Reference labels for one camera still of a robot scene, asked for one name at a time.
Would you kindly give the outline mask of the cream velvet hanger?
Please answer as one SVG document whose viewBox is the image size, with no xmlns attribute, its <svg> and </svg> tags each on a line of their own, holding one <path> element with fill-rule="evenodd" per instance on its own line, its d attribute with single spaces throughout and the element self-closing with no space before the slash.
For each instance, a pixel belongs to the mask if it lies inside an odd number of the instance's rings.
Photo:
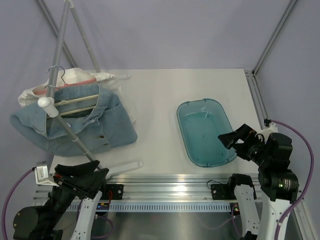
<svg viewBox="0 0 320 240">
<path fill-rule="evenodd" d="M 98 103 L 99 95 L 89 95 L 56 102 L 54 106 L 63 118 L 81 118 L 89 115 Z"/>
</svg>

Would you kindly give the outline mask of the white pleated skirt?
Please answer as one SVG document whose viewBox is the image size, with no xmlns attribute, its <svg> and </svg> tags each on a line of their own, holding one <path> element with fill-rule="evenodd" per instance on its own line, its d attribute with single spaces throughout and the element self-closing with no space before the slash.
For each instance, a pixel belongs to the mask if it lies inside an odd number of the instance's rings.
<svg viewBox="0 0 320 240">
<path fill-rule="evenodd" d="M 125 92 L 122 90 L 122 85 L 121 85 L 121 80 L 128 80 L 130 78 L 128 74 L 115 75 L 105 71 L 102 71 L 102 72 L 85 71 L 85 72 L 93 75 L 96 78 L 96 82 L 90 83 L 90 84 L 98 84 L 116 93 L 122 105 L 124 106 L 125 110 L 127 111 L 130 120 L 133 123 L 137 120 L 135 108 L 131 103 L 131 101 L 127 98 Z M 18 97 L 17 99 L 18 103 L 22 108 L 37 102 L 39 98 L 45 96 L 45 95 L 35 95 L 34 93 L 32 93 L 33 88 L 35 87 L 25 89 Z"/>
</svg>

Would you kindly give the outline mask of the pink hanger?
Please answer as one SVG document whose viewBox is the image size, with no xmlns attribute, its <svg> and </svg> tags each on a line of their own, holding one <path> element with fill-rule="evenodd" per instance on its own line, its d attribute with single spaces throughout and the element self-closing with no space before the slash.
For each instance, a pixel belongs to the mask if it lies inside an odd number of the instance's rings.
<svg viewBox="0 0 320 240">
<path fill-rule="evenodd" d="M 62 88 L 77 86 L 77 85 L 87 85 L 95 83 L 96 78 L 85 72 L 81 68 L 75 67 L 66 70 L 59 70 L 56 80 L 56 85 L 54 91 L 57 92 Z M 37 96 L 46 95 L 49 87 L 49 81 L 34 87 L 31 91 Z"/>
</svg>

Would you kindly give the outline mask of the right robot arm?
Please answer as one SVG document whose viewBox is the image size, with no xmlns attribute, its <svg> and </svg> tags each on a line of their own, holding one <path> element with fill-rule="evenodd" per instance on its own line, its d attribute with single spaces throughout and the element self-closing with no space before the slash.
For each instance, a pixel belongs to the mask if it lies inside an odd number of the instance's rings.
<svg viewBox="0 0 320 240">
<path fill-rule="evenodd" d="M 283 240 L 289 215 L 288 209 L 297 200 L 299 180 L 289 169 L 292 140 L 279 133 L 277 125 L 267 121 L 266 128 L 255 131 L 247 124 L 218 136 L 225 148 L 258 166 L 263 209 L 258 214 L 255 186 L 249 175 L 234 173 L 222 185 L 222 193 L 234 198 L 233 208 L 240 210 L 242 240 Z"/>
</svg>

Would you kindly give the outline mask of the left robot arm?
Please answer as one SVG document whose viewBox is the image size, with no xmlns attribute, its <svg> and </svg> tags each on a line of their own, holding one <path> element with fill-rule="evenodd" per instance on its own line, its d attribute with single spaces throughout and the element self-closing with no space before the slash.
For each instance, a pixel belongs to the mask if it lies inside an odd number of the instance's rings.
<svg viewBox="0 0 320 240">
<path fill-rule="evenodd" d="M 80 165 L 58 164 L 54 168 L 54 182 L 44 205 L 22 208 L 14 217 L 15 240 L 60 240 L 62 230 L 54 230 L 60 218 L 73 200 L 78 197 L 103 199 L 108 194 L 104 184 L 109 169 L 100 166 L 98 160 Z"/>
</svg>

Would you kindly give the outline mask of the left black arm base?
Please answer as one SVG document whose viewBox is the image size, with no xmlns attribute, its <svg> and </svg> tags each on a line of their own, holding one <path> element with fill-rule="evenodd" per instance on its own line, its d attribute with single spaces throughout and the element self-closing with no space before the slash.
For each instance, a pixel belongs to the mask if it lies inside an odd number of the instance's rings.
<svg viewBox="0 0 320 240">
<path fill-rule="evenodd" d="M 101 187 L 102 196 L 100 198 L 101 201 L 109 201 L 109 200 L 122 200 L 124 185 L 123 184 L 111 184 L 107 183 Z"/>
</svg>

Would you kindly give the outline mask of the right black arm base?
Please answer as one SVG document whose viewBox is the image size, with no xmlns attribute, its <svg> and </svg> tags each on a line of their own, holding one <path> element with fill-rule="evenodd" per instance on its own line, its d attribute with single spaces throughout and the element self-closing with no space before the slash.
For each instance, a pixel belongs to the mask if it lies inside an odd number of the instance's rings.
<svg viewBox="0 0 320 240">
<path fill-rule="evenodd" d="M 213 200 L 236 200 L 233 190 L 227 184 L 211 184 L 210 190 Z"/>
</svg>

